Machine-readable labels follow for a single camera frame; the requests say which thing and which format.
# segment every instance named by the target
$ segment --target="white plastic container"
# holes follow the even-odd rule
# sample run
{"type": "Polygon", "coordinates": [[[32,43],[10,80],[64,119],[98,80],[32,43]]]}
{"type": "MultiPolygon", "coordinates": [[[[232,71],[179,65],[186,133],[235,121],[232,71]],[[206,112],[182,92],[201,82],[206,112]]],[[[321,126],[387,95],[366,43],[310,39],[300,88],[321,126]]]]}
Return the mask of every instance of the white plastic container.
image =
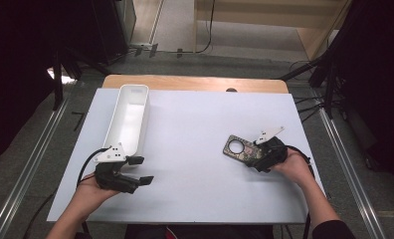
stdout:
{"type": "Polygon", "coordinates": [[[117,97],[103,147],[121,143],[126,156],[141,156],[149,111],[149,88],[123,85],[117,97]]]}

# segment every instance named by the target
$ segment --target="white table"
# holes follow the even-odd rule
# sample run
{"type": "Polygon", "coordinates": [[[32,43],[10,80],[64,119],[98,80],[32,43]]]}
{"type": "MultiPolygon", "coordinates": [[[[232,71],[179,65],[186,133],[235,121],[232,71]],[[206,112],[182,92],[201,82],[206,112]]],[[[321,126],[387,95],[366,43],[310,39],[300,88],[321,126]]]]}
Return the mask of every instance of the white table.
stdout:
{"type": "MultiPolygon", "coordinates": [[[[118,89],[98,89],[53,202],[48,221],[68,205],[88,156],[103,145],[118,89]]],[[[119,223],[303,223],[300,189],[280,173],[258,173],[222,153],[230,134],[254,140],[262,129],[283,125],[285,143],[311,157],[289,94],[150,91],[144,164],[130,172],[154,175],[134,194],[106,201],[90,221],[119,223]]],[[[91,162],[86,173],[95,170],[91,162]]]]}

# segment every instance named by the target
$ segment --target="black cable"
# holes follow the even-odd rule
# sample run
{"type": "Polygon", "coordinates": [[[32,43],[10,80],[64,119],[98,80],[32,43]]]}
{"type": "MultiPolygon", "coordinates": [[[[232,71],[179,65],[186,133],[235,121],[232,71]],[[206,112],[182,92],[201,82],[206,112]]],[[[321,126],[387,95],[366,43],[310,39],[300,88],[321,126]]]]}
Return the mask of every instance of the black cable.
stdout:
{"type": "MultiPolygon", "coordinates": [[[[98,150],[96,150],[94,153],[92,153],[92,154],[89,156],[89,158],[88,158],[88,159],[86,160],[86,162],[83,164],[82,170],[80,170],[80,174],[79,174],[79,178],[77,179],[77,186],[76,186],[76,187],[79,187],[80,183],[82,182],[83,172],[85,172],[85,169],[86,169],[87,165],[89,164],[89,162],[92,160],[92,158],[94,158],[94,156],[96,156],[96,154],[98,154],[98,153],[100,153],[100,152],[104,152],[104,151],[106,151],[106,150],[108,150],[108,149],[110,149],[110,147],[109,147],[109,148],[101,148],[101,149],[98,149],[98,150]]],[[[88,223],[87,223],[86,221],[82,223],[82,227],[83,227],[83,231],[84,231],[85,233],[90,234],[89,227],[88,227],[88,223]]]]}
{"type": "MultiPolygon", "coordinates": [[[[290,67],[288,68],[288,71],[289,72],[291,72],[291,69],[293,68],[293,66],[295,65],[295,64],[297,64],[297,63],[307,63],[309,66],[310,66],[310,61],[296,61],[296,62],[293,62],[291,65],[290,65],[290,67]]],[[[300,79],[298,79],[297,77],[293,77],[293,79],[295,79],[295,80],[297,80],[297,81],[300,81],[300,79]]]]}
{"type": "Polygon", "coordinates": [[[88,177],[83,178],[82,180],[80,180],[80,183],[82,183],[83,181],[86,181],[88,179],[91,179],[92,177],[95,177],[95,175],[93,174],[92,176],[88,176],[88,177]]]}
{"type": "Polygon", "coordinates": [[[299,103],[306,102],[306,101],[309,101],[309,100],[320,100],[320,99],[323,99],[323,98],[324,98],[324,97],[300,98],[301,100],[295,102],[295,104],[299,104],[299,103]]]}
{"type": "Polygon", "coordinates": [[[43,201],[42,205],[40,205],[39,209],[36,211],[36,213],[33,215],[32,219],[30,220],[29,225],[27,226],[26,232],[24,233],[23,239],[28,239],[30,237],[30,231],[32,229],[33,223],[36,220],[36,217],[39,215],[39,213],[42,211],[42,209],[45,207],[45,205],[51,200],[52,197],[54,197],[55,193],[57,192],[58,187],[55,188],[55,190],[49,195],[45,201],[43,201]]]}
{"type": "Polygon", "coordinates": [[[79,186],[80,182],[82,182],[82,177],[83,177],[83,172],[85,172],[86,167],[88,166],[89,162],[92,160],[92,158],[94,156],[96,156],[96,154],[100,153],[100,152],[104,152],[106,150],[108,150],[109,148],[101,148],[96,150],[94,153],[92,153],[89,158],[86,160],[85,164],[83,164],[82,170],[80,170],[80,174],[79,174],[79,178],[77,179],[77,186],[79,186]]]}
{"type": "Polygon", "coordinates": [[[305,227],[303,229],[303,235],[302,239],[308,238],[308,231],[309,231],[309,222],[311,221],[311,218],[309,217],[309,213],[306,215],[306,220],[305,220],[305,227]]]}
{"type": "Polygon", "coordinates": [[[293,234],[291,233],[290,227],[288,225],[285,225],[285,228],[287,229],[288,235],[290,236],[291,239],[294,239],[293,234]]]}
{"type": "Polygon", "coordinates": [[[156,51],[156,52],[173,53],[173,54],[200,54],[200,53],[205,52],[210,47],[210,45],[212,44],[212,26],[213,26],[213,15],[214,15],[214,12],[215,12],[215,2],[216,2],[216,0],[213,0],[212,12],[211,12],[211,15],[210,15],[209,42],[207,43],[206,47],[203,50],[198,51],[198,52],[181,52],[181,53],[179,53],[179,52],[169,52],[169,51],[156,51]]]}
{"type": "Polygon", "coordinates": [[[322,105],[323,105],[323,103],[318,103],[318,104],[314,105],[313,107],[305,108],[305,109],[302,109],[302,110],[298,110],[297,112],[298,112],[299,114],[301,114],[301,113],[308,112],[308,111],[313,110],[313,109],[316,109],[316,108],[321,108],[322,105]]]}
{"type": "Polygon", "coordinates": [[[306,117],[305,119],[303,119],[301,121],[301,123],[305,122],[306,120],[308,120],[309,118],[311,118],[315,113],[317,113],[320,110],[320,108],[317,108],[314,110],[314,112],[312,112],[311,114],[308,115],[308,117],[306,117]]]}
{"type": "Polygon", "coordinates": [[[306,97],[293,97],[294,100],[306,99],[306,97]]]}

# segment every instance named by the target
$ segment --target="black curtain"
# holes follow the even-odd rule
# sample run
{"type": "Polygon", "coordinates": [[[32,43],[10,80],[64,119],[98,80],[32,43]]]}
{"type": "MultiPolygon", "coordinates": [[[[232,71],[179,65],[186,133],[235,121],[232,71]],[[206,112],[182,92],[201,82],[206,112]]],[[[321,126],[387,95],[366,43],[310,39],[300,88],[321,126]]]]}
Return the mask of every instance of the black curtain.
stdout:
{"type": "Polygon", "coordinates": [[[0,1],[0,154],[54,89],[40,1],[0,1]]]}
{"type": "Polygon", "coordinates": [[[394,1],[354,0],[351,10],[359,6],[333,60],[348,104],[375,137],[367,155],[394,173],[394,1]]]}

